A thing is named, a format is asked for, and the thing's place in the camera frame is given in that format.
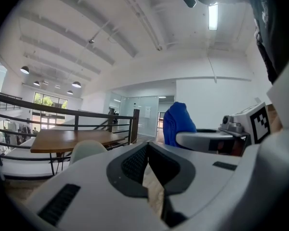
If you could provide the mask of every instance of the floor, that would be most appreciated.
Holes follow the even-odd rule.
[[[137,142],[144,141],[156,141],[156,142],[164,142],[164,136],[162,131],[157,132],[156,138],[149,137],[145,135],[138,135]],[[148,188],[149,193],[149,205],[152,207],[154,212],[160,217],[163,207],[163,199],[164,199],[164,189],[162,185],[159,183],[156,178],[153,170],[149,165],[147,165],[144,171],[144,180],[143,186]],[[26,180],[6,180],[5,190],[6,193],[25,204],[26,199],[46,180],[35,180],[35,181],[26,181]]]

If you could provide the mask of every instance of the wooden table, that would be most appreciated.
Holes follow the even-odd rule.
[[[123,141],[125,138],[105,130],[42,129],[37,134],[30,151],[31,153],[49,153],[54,175],[52,153],[56,153],[57,157],[61,157],[64,152],[71,152],[78,142],[85,140],[95,140],[105,146]]]

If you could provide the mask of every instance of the window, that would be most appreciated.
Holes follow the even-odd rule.
[[[57,98],[50,95],[42,94],[36,92],[34,95],[34,101],[33,103],[42,104],[46,106],[52,106],[56,108],[62,108],[66,109],[67,106],[67,99],[63,98]],[[32,120],[33,121],[41,121],[41,122],[47,122],[47,123],[53,123],[51,124],[34,124],[34,128],[37,129],[37,131],[40,131],[41,129],[50,129],[55,127],[55,124],[62,124],[65,122],[65,115],[58,114],[58,113],[52,113],[52,112],[45,112],[40,110],[32,110]]]

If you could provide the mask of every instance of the fluorescent light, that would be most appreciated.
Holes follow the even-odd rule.
[[[73,84],[72,84],[73,87],[77,87],[77,88],[81,88],[81,84],[78,82],[78,81],[75,81]]]
[[[217,30],[218,4],[209,6],[209,30]]]

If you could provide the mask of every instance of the metal railing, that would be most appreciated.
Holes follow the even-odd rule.
[[[18,100],[22,100],[23,99],[21,97],[16,97],[16,96],[5,94],[5,93],[2,93],[2,92],[0,92],[0,95],[5,96],[5,97],[9,97],[9,98],[13,98],[13,99],[18,99]],[[15,110],[15,109],[20,109],[20,106],[15,106],[15,105],[12,105],[12,104],[0,102],[0,111]]]
[[[0,114],[0,117],[5,118],[5,119],[10,119],[10,120],[24,122],[24,123],[31,123],[31,124],[53,125],[53,126],[59,126],[59,127],[73,127],[74,130],[78,130],[79,128],[105,128],[105,127],[107,127],[108,128],[107,130],[111,132],[112,127],[129,126],[128,130],[114,132],[114,133],[128,132],[128,136],[125,137],[125,138],[128,138],[128,141],[126,143],[116,145],[116,146],[112,147],[112,149],[116,148],[118,146],[124,146],[126,144],[131,144],[131,143],[137,142],[137,130],[138,130],[138,121],[139,121],[139,110],[138,109],[134,110],[133,116],[107,115],[107,114],[100,114],[100,113],[68,110],[68,109],[56,108],[56,107],[51,107],[51,106],[45,106],[42,104],[30,103],[30,102],[22,101],[20,99],[16,99],[15,97],[11,98],[11,97],[8,97],[7,95],[2,95],[1,93],[0,93],[0,102],[9,104],[9,105],[12,105],[15,107],[18,106],[18,107],[40,110],[40,111],[45,111],[45,112],[58,113],[58,114],[63,114],[63,115],[71,115],[71,116],[75,117],[75,122],[74,122],[74,124],[56,124],[56,123],[50,123],[50,122],[25,120],[25,119],[21,119],[21,118],[17,118],[17,117],[11,117],[11,116]],[[100,125],[82,125],[82,124],[79,124],[79,117],[80,116],[106,118],[107,120]],[[130,122],[128,124],[113,125],[112,120],[114,118],[125,119],[125,120],[129,120]],[[9,131],[9,130],[5,130],[5,129],[0,129],[0,132],[19,135],[19,136],[27,136],[27,137],[36,137],[37,136],[36,134],[14,132],[14,131]],[[2,143],[2,142],[0,142],[0,145],[13,147],[13,148],[30,149],[30,146],[12,145],[12,144]],[[23,157],[12,157],[12,156],[0,155],[0,165],[1,166],[3,165],[2,158],[11,159],[11,160],[20,160],[20,161],[51,161],[52,162],[52,160],[69,159],[70,156],[49,157],[49,158],[23,158]]]

